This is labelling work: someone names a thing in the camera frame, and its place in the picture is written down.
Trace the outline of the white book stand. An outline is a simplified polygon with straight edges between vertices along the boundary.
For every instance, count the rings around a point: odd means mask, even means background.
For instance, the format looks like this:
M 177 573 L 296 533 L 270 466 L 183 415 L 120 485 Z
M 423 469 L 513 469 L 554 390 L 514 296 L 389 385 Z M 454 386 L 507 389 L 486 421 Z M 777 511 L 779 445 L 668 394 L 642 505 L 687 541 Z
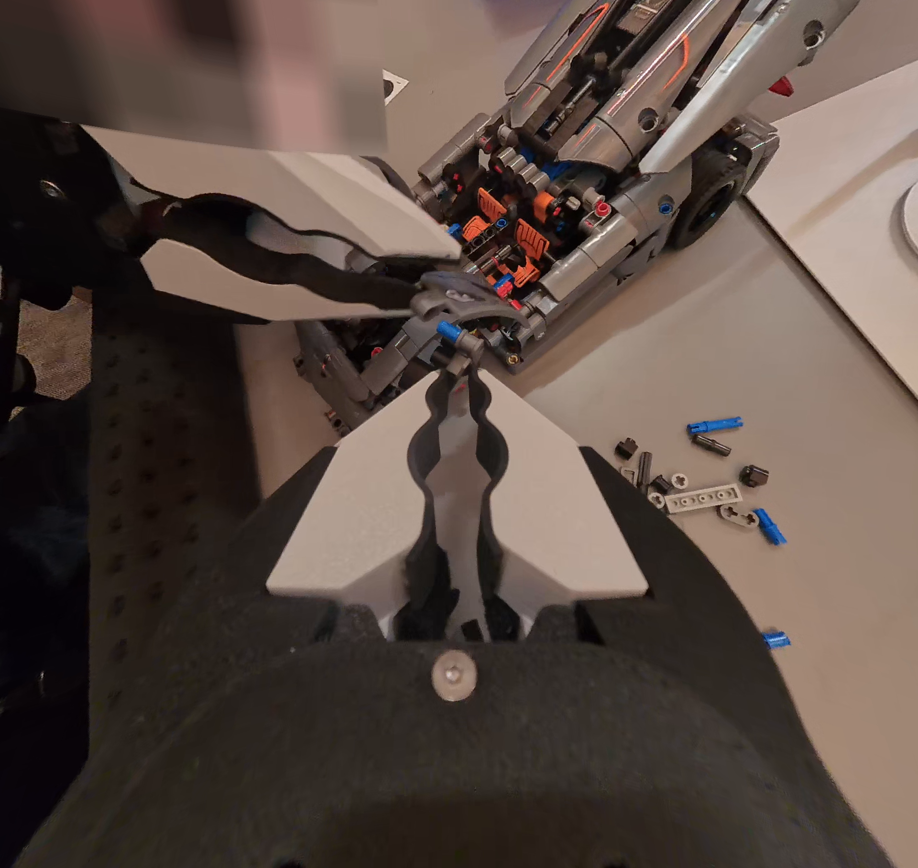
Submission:
M 873 347 L 917 392 L 917 63 L 776 123 L 779 148 L 753 207 Z

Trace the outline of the black mesh office chair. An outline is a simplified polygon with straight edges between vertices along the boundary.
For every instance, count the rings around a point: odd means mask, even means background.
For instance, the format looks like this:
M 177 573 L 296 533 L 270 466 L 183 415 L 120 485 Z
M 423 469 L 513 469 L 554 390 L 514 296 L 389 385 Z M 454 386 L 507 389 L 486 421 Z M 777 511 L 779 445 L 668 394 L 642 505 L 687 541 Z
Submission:
M 232 325 L 98 296 L 89 420 L 90 689 L 107 711 L 257 502 Z

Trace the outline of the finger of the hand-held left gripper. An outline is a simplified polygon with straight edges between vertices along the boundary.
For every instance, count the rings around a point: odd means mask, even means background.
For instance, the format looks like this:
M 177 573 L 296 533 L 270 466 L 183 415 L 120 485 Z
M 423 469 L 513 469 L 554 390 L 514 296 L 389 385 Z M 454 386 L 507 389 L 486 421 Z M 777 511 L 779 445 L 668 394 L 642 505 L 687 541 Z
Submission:
M 144 189 L 181 200 L 223 196 L 299 233 L 349 241 L 378 259 L 458 260 L 461 245 L 414 199 L 349 155 L 278 152 L 109 128 L 86 132 Z
M 409 315 L 418 284 L 343 270 L 307 253 L 234 241 L 220 262 L 198 247 L 160 239 L 141 258 L 159 293 L 266 321 L 366 319 Z

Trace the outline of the grey lego car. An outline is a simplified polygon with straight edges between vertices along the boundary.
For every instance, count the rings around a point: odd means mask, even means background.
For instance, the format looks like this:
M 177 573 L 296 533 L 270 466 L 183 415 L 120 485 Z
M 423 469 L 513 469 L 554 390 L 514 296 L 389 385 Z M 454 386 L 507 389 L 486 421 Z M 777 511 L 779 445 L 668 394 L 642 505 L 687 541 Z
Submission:
M 461 247 L 456 269 L 521 317 L 456 321 L 518 373 L 568 316 L 692 245 L 779 146 L 747 112 L 791 95 L 859 0 L 569 0 L 408 189 Z

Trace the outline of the pile of small lego pieces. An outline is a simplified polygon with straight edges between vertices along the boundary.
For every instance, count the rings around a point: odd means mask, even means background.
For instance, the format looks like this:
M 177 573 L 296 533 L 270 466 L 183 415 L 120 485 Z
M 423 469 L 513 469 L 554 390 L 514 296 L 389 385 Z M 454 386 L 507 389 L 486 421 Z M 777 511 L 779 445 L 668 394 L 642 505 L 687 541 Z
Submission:
M 744 465 L 735 481 L 690 488 L 683 472 L 653 474 L 653 455 L 641 450 L 634 438 L 623 438 L 613 450 L 622 461 L 618 472 L 661 513 L 678 515 L 712 510 L 720 520 L 743 530 L 756 530 L 771 546 L 782 547 L 787 538 L 762 507 L 747 507 L 745 493 L 768 484 L 770 472 L 756 464 Z

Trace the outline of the person's body in dark clothing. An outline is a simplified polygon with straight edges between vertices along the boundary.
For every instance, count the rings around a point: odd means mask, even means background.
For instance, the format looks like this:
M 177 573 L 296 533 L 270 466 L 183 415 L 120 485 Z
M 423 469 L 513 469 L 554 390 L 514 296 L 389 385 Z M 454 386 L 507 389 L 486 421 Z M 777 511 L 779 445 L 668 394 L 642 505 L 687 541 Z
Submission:
M 40 402 L 2 430 L 2 720 L 85 688 L 92 317 L 78 295 L 26 305 L 21 350 Z

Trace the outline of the small grey lego subassembly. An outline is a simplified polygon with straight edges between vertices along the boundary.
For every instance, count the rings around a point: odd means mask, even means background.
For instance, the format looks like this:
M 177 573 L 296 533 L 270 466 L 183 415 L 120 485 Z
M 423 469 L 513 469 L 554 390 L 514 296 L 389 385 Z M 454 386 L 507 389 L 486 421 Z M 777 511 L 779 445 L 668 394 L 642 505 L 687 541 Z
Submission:
M 430 343 L 445 341 L 453 348 L 445 370 L 456 379 L 477 368 L 486 345 L 465 324 L 498 320 L 511 328 L 532 330 L 529 317 L 499 297 L 492 286 L 466 272 L 423 274 L 409 307 L 411 316 L 402 327 L 403 338 L 396 349 L 410 359 L 418 357 Z

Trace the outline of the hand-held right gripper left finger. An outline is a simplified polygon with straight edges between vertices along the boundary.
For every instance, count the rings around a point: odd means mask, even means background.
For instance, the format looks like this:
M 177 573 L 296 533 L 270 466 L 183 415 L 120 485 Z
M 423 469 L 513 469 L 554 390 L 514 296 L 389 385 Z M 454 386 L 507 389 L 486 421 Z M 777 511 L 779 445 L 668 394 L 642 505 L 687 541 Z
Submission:
M 427 482 L 441 460 L 451 374 L 431 373 L 334 449 L 266 587 L 369 608 L 398 640 L 441 640 L 451 575 Z

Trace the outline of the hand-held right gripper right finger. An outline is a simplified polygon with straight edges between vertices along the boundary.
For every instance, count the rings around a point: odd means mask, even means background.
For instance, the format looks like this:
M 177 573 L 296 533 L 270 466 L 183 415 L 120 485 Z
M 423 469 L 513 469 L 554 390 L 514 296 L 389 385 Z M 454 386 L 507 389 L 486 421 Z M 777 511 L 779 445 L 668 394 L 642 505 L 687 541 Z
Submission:
M 476 542 L 492 640 L 550 607 L 643 597 L 649 584 L 579 444 L 486 370 L 469 374 L 476 461 L 488 475 Z

